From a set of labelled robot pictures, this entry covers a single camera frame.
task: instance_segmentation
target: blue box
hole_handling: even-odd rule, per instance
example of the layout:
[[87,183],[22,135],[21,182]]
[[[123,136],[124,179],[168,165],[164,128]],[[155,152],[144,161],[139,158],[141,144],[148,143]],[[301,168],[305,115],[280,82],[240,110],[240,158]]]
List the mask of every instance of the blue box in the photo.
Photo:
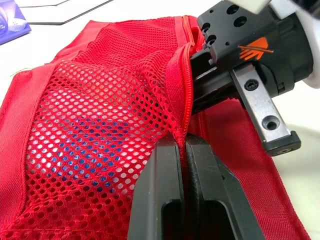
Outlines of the blue box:
[[0,45],[29,33],[31,28],[14,0],[0,0]]

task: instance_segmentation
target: red mesh pocket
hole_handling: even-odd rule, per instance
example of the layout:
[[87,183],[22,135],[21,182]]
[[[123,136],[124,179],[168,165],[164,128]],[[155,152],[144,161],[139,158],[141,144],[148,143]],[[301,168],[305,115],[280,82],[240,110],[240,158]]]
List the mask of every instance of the red mesh pocket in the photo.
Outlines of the red mesh pocket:
[[127,236],[155,142],[185,134],[165,81],[177,48],[174,18],[130,21],[103,28],[74,60],[56,59],[27,142],[25,209],[4,239]]

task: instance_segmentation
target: white table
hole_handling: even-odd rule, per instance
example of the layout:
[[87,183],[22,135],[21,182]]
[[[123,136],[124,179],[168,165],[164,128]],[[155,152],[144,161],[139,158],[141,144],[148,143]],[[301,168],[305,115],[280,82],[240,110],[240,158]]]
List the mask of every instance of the white table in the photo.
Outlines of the white table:
[[[32,32],[0,45],[0,103],[13,75],[50,62],[89,20],[119,22],[166,16],[198,16],[219,0],[114,0],[61,26],[32,25]],[[312,240],[320,240],[320,90],[303,82],[274,99],[302,140],[301,149],[274,158],[296,213]]]

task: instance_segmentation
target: red bag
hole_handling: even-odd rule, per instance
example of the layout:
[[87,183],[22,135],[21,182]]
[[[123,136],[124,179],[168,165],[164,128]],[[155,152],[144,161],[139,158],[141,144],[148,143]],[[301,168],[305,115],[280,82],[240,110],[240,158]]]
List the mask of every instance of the red bag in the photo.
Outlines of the red bag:
[[237,101],[189,125],[203,41],[189,16],[91,21],[51,63],[18,73],[0,109],[1,239],[125,239],[155,142],[172,133],[183,158],[188,127],[239,178],[268,240],[309,239]]

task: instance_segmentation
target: orange logo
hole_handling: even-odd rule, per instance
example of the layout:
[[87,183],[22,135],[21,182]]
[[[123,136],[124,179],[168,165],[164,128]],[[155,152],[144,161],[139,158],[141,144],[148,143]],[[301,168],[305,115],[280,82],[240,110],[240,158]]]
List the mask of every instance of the orange logo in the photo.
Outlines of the orange logo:
[[255,59],[259,60],[264,53],[272,54],[274,51],[268,49],[268,42],[265,37],[261,37],[247,46],[239,45],[238,48],[242,49],[240,53],[240,59],[245,61],[256,57]]

